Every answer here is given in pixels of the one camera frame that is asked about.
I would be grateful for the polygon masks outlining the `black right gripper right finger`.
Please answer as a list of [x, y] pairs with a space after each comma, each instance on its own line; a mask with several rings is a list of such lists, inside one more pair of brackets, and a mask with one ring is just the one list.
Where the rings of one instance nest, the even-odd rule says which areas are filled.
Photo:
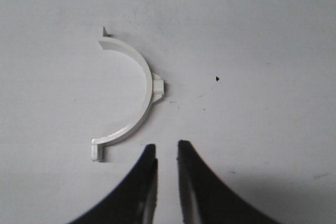
[[225, 185], [191, 142], [178, 142], [177, 163], [183, 223], [277, 223]]

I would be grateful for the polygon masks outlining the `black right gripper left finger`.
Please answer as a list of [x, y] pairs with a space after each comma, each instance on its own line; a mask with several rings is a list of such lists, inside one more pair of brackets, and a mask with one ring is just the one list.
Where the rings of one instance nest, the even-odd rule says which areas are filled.
[[156, 147], [148, 144], [119, 185], [72, 223], [152, 223], [157, 176]]

